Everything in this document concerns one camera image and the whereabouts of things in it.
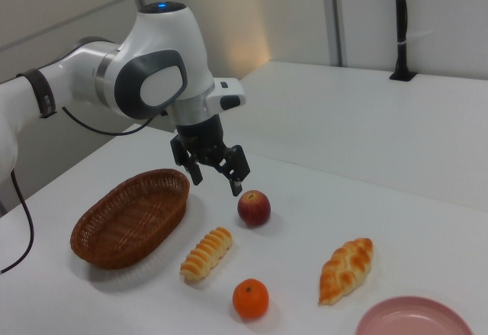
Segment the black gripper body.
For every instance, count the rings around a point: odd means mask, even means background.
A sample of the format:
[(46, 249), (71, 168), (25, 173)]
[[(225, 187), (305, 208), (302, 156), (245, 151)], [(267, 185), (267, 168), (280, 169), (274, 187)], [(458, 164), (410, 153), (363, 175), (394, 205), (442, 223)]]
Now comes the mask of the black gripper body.
[(190, 160), (207, 166), (218, 166), (224, 159), (226, 146), (223, 127), (218, 115), (193, 125), (177, 125), (173, 138), (173, 156), (179, 166)]

